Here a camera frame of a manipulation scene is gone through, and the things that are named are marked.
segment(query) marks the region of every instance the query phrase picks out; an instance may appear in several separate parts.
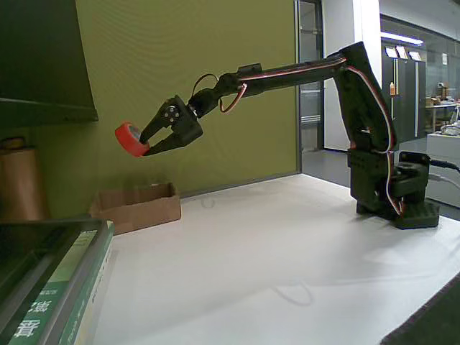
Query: wire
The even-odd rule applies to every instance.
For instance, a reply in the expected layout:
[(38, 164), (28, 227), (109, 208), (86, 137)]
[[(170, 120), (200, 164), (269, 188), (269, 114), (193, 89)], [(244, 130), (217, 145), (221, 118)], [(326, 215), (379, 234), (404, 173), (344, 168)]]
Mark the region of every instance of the wire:
[(387, 174), (387, 183), (385, 184), (385, 192), (387, 194), (387, 199), (390, 202), (390, 204), (393, 207), (393, 209), (395, 210), (396, 214), (398, 216), (401, 216), (403, 214), (403, 210), (404, 210), (403, 202), (400, 201), (399, 205), (397, 205), (396, 202), (393, 200), (392, 196), (390, 195), (390, 181), (391, 181), (391, 175), (392, 175), (391, 150), (392, 150), (392, 148), (394, 146), (394, 144), (393, 144), (393, 135), (392, 135), (391, 125), (390, 125), (390, 117), (389, 117), (387, 111), (385, 110), (386, 109), (385, 105), (383, 104), (382, 100), (378, 96), (378, 92), (372, 86), (370, 80), (366, 77), (366, 75), (362, 71), (360, 71), (360, 70), (358, 70), (358, 69), (356, 69), (354, 67), (351, 67), (351, 66), (347, 66), (346, 69), (349, 70), (350, 72), (353, 72), (353, 73), (357, 74), (364, 81), (364, 83), (366, 84), (366, 86), (369, 88), (369, 90), (371, 91), (372, 95), (374, 96), (375, 101), (379, 105), (380, 111), (382, 112), (382, 115), (383, 115), (383, 117), (385, 119), (385, 123), (387, 124), (387, 131), (388, 131), (388, 146), (387, 146), (387, 149), (385, 151), (377, 151), (376, 150), (375, 152), (380, 153), (381, 155), (387, 155), (388, 174)]
[[(324, 68), (335, 67), (345, 62), (346, 62), (346, 58), (343, 57), (333, 63), (325, 64), (322, 66), (309, 66), (307, 68), (286, 70), (284, 72), (272, 72), (272, 73), (268, 72), (268, 73), (263, 73), (259, 75), (253, 75), (250, 77), (243, 77), (243, 78), (240, 78), (240, 81), (253, 81), (257, 79), (265, 79), (265, 78), (271, 78), (271, 77), (282, 76), (282, 75), (290, 75), (294, 73), (303, 73), (309, 70), (319, 70), (319, 69), (324, 69)], [(387, 173), (387, 182), (385, 185), (385, 192), (387, 194), (387, 199), (390, 202), (391, 206), (395, 210), (396, 214), (400, 216), (401, 214), (403, 214), (403, 209), (404, 209), (403, 202), (400, 201), (399, 204), (396, 204), (396, 202), (393, 200), (392, 196), (390, 195), (390, 182), (391, 182), (391, 176), (392, 176), (391, 150), (394, 147), (392, 127), (390, 124), (390, 115), (388, 114), (385, 108), (385, 104), (383, 100), (379, 97), (377, 90), (374, 88), (374, 86), (372, 85), (368, 77), (362, 71), (352, 66), (347, 66), (346, 70), (358, 75), (364, 81), (368, 89), (371, 91), (371, 94), (374, 97), (375, 101), (377, 102), (377, 105), (379, 106), (379, 109), (382, 112), (383, 118), (385, 119), (385, 123), (387, 125), (387, 134), (388, 134), (387, 149), (385, 151), (375, 150), (375, 152), (381, 155), (387, 155), (388, 173)]]
[(198, 86), (198, 84), (204, 79), (204, 78), (207, 78), (207, 77), (214, 77), (214, 79), (216, 79), (216, 83), (219, 81), (219, 79), (216, 77), (216, 75), (214, 75), (213, 73), (207, 73), (207, 74), (204, 74), (202, 75), (195, 83), (195, 85), (193, 86), (193, 91), (192, 91), (192, 96), (195, 94), (195, 89), (196, 87)]
[(430, 174), (430, 175), (428, 176), (428, 178), (429, 178), (430, 180), (433, 180), (433, 181), (436, 181), (436, 182), (447, 182), (447, 183), (450, 183), (451, 185), (454, 185), (456, 188), (458, 188), (458, 189), (460, 190), (460, 185), (459, 185), (457, 182), (451, 180), (450, 178), (446, 178), (446, 177), (444, 177), (444, 176), (437, 175), (437, 174)]
[(387, 124), (388, 146), (387, 146), (387, 149), (385, 151), (377, 151), (376, 150), (376, 152), (384, 155), (384, 154), (388, 153), (389, 151), (391, 151), (391, 149), (394, 146), (393, 135), (392, 135), (391, 125), (390, 125), (390, 116), (388, 115), (387, 111), (385, 110), (385, 105), (383, 104), (383, 101), (379, 98), (378, 92), (374, 89), (374, 87), (372, 86), (370, 80), (366, 77), (366, 75), (362, 71), (360, 71), (360, 70), (358, 70), (358, 69), (356, 69), (354, 67), (351, 67), (351, 66), (347, 66), (346, 69), (349, 70), (350, 72), (353, 72), (353, 73), (357, 74), (364, 81), (364, 83), (366, 84), (366, 86), (369, 88), (369, 90), (371, 91), (372, 95), (374, 96), (375, 101), (379, 105), (380, 111), (382, 112), (382, 115), (383, 115), (383, 117), (385, 119), (385, 123)]
[(391, 181), (391, 174), (392, 174), (392, 164), (391, 164), (391, 153), (387, 152), (387, 166), (388, 166), (388, 175), (387, 175), (387, 183), (385, 185), (385, 192), (387, 194), (387, 199), (391, 203), (391, 206), (395, 210), (396, 214), (400, 216), (403, 214), (403, 202), (399, 203), (399, 206), (396, 205), (396, 202), (393, 200), (392, 196), (390, 195), (390, 181)]
[(230, 112), (239, 102), (240, 99), (242, 99), (244, 93), (246, 92), (246, 89), (247, 89), (247, 84), (246, 83), (243, 83), (241, 86), (240, 86), (240, 89), (239, 89), (239, 92), (238, 92), (238, 95), (236, 95), (235, 99), (233, 100), (233, 102), (231, 102), (231, 104), (226, 108), (224, 109), (224, 103), (222, 102), (222, 98), (220, 98), (218, 101), (219, 101), (219, 106), (221, 108), (221, 111), (223, 113), (228, 113)]
[(254, 81), (256, 79), (265, 79), (265, 78), (271, 78), (271, 77), (279, 77), (282, 75), (290, 75), (290, 74), (296, 74), (296, 73), (303, 73), (307, 72), (309, 70), (323, 70), (324, 68), (330, 68), (330, 67), (335, 67), (338, 65), (341, 65), (342, 63), (346, 62), (346, 58), (342, 57), (341, 59), (334, 61), (333, 63), (327, 63), (325, 65), (321, 66), (308, 66), (305, 68), (297, 68), (297, 69), (292, 69), (292, 70), (285, 70), (282, 72), (266, 72), (262, 74), (257, 74), (257, 75), (251, 75), (250, 77), (243, 77), (240, 78), (240, 81)]
[(454, 163), (446, 162), (444, 160), (430, 160), (430, 164), (434, 167), (444, 167), (447, 169), (456, 170), (460, 173), (460, 167)]

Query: wall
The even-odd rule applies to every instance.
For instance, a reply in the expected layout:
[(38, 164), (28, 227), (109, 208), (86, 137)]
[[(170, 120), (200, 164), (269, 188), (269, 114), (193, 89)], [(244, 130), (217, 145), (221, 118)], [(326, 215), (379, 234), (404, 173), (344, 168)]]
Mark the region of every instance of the wall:
[(114, 136), (124, 120), (145, 126), (175, 94), (187, 101), (204, 73), (294, 63), (292, 1), (77, 0), (77, 6), (100, 120), (28, 131), (40, 149), (53, 216), (86, 211), (99, 189), (172, 181), (186, 193), (296, 171), (294, 88), (245, 98), (230, 114), (214, 111), (201, 120), (203, 137), (185, 149), (137, 159)]
[(460, 40), (460, 6), (449, 0), (380, 0), (380, 13)]
[[(372, 70), (382, 83), (380, 11), (378, 0), (323, 0), (324, 54), (363, 41)], [(324, 146), (347, 150), (349, 139), (341, 118), (339, 95), (333, 80), (324, 91)]]

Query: cardboard box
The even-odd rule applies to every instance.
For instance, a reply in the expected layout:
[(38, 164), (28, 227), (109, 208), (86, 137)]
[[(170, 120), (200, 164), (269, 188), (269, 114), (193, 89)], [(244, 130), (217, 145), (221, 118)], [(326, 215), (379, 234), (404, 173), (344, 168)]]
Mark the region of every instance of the cardboard box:
[(112, 220), (119, 235), (180, 219), (180, 200), (172, 183), (107, 190), (96, 195), (89, 213)]

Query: desk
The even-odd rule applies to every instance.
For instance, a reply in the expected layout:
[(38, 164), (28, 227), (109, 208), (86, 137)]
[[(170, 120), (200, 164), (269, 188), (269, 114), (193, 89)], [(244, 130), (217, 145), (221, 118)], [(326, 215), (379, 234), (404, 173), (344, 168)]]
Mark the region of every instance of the desk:
[(432, 118), (432, 126), (433, 126), (433, 133), (436, 132), (436, 110), (437, 109), (445, 109), (445, 108), (456, 108), (458, 105), (457, 103), (453, 104), (443, 104), (440, 106), (427, 106), (425, 109), (433, 109), (433, 118)]
[[(445, 160), (460, 165), (459, 147), (460, 137), (429, 134), (426, 142), (426, 153), (434, 160)], [(431, 166), (430, 173), (442, 175), (460, 183), (460, 175), (455, 170)], [(430, 181), (426, 189), (426, 196), (460, 208), (460, 192), (449, 183)]]
[(401, 231), (305, 175), (115, 236), (94, 344), (378, 344), (460, 271), (460, 223)]

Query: ceiling light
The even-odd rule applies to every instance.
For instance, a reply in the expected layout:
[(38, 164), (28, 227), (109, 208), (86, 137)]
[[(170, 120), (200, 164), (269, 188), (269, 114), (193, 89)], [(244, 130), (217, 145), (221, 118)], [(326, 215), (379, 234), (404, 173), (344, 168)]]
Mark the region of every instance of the ceiling light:
[(401, 42), (407, 42), (407, 43), (410, 43), (412, 45), (422, 45), (424, 43), (424, 41), (422, 41), (422, 40), (417, 40), (415, 38), (410, 38), (410, 37), (406, 37), (406, 36), (400, 36), (398, 34), (390, 34), (389, 32), (380, 32), (380, 36), (383, 37), (383, 38), (388, 38), (390, 40), (397, 40), (397, 41), (401, 41)]

